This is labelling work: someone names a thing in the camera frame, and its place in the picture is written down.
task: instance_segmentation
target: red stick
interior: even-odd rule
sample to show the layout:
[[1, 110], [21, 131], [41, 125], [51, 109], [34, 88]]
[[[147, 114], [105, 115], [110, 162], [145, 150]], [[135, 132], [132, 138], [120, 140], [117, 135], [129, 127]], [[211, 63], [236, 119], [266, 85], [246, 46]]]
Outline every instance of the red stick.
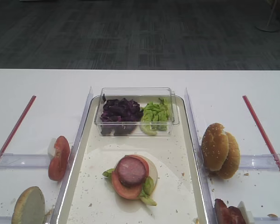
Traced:
[[0, 158], [5, 152], [6, 148], [8, 147], [11, 139], [13, 138], [14, 134], [18, 130], [20, 124], [24, 120], [26, 114], [28, 113], [30, 107], [32, 106], [33, 102], [35, 101], [36, 96], [32, 96], [29, 103], [27, 104], [26, 108], [24, 109], [23, 113], [21, 114], [20, 118], [18, 119], [17, 123], [15, 124], [14, 128], [12, 129], [11, 133], [9, 134], [8, 138], [6, 139], [5, 143], [3, 144], [1, 150], [0, 150]]
[[252, 117], [253, 117], [253, 119], [254, 119], [254, 121], [255, 121], [255, 123], [256, 123], [259, 131], [260, 131], [260, 133], [261, 133], [261, 135], [262, 135], [262, 137], [263, 137], [263, 139], [265, 140], [267, 147], [269, 148], [271, 154], [274, 156], [274, 158], [276, 160], [276, 163], [277, 163], [277, 165], [279, 167], [279, 170], [280, 170], [280, 162], [279, 162], [279, 160], [277, 158], [276, 151], [275, 151], [273, 145], [271, 144], [268, 136], [266, 135], [266, 132], [263, 129], [263, 127], [262, 127], [262, 125], [261, 125], [261, 123], [260, 123], [260, 121], [259, 121], [259, 119], [258, 119], [258, 117], [257, 117], [257, 115], [255, 113], [255, 111], [253, 110], [253, 107], [252, 107], [250, 101], [248, 100], [248, 97], [247, 96], [243, 96], [243, 99], [244, 99], [244, 101], [245, 101], [245, 103], [246, 103], [246, 105], [247, 105], [247, 107], [248, 107], [248, 109], [249, 109], [249, 111], [250, 111], [250, 113], [251, 113], [251, 115], [252, 115]]

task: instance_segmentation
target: purple cabbage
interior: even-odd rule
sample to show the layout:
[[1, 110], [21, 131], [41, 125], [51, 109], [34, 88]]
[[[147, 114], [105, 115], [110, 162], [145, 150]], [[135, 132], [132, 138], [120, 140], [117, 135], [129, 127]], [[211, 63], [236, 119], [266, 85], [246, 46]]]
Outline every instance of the purple cabbage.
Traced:
[[[140, 121], [143, 116], [143, 110], [140, 105], [134, 100], [123, 98], [106, 100], [103, 95], [103, 113], [101, 120], [103, 122], [136, 122]], [[135, 129], [135, 125], [104, 125], [102, 127], [102, 135], [109, 135], [114, 129], [114, 135], [126, 135]]]

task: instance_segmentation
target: sliced tomato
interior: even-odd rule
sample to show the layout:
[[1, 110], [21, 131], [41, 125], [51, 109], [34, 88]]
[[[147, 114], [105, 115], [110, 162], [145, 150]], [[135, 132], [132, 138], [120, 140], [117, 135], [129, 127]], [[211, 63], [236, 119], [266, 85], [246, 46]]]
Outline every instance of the sliced tomato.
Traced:
[[131, 200], [137, 199], [138, 195], [142, 191], [142, 184], [129, 188], [122, 185], [121, 182], [119, 181], [119, 177], [116, 171], [112, 172], [112, 185], [115, 191], [117, 192], [117, 194], [119, 194], [121, 197], [125, 199], [131, 199]]
[[59, 136], [54, 144], [54, 148], [55, 156], [50, 162], [48, 174], [51, 180], [60, 181], [66, 171], [70, 156], [70, 145], [64, 136]]
[[143, 165], [144, 165], [144, 167], [145, 167], [145, 170], [146, 170], [146, 177], [148, 177], [148, 176], [149, 176], [149, 165], [148, 165], [148, 163], [146, 162], [146, 160], [143, 159], [143, 158], [140, 157], [140, 156], [137, 156], [137, 155], [128, 155], [128, 156], [133, 157], [133, 158], [135, 158], [135, 159], [138, 159], [138, 160], [140, 160], [140, 161], [143, 163]]

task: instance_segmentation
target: clear plastic container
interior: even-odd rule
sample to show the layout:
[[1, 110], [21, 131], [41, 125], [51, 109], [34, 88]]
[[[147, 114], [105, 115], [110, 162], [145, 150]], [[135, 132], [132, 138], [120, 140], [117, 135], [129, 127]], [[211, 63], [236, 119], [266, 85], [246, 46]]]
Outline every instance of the clear plastic container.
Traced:
[[[167, 102], [167, 121], [103, 121], [105, 101], [123, 99], [135, 101], [140, 105], [142, 110], [148, 103], [160, 104], [161, 100]], [[175, 103], [175, 94], [167, 87], [159, 88], [103, 88], [101, 91], [98, 108], [95, 115], [94, 123], [98, 127], [101, 135], [170, 135], [172, 125], [178, 124], [177, 108]]]

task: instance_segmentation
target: food crumb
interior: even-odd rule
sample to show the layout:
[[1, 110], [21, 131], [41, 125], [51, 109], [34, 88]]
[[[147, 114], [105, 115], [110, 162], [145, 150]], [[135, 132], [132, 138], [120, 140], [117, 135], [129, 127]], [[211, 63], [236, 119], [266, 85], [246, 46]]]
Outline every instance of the food crumb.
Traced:
[[272, 218], [278, 218], [278, 216], [275, 214], [268, 214], [267, 216], [272, 217]]
[[16, 200], [17, 200], [17, 199], [15, 199], [15, 198], [14, 198], [13, 200], [11, 200], [10, 204], [15, 203], [15, 202], [16, 202]]

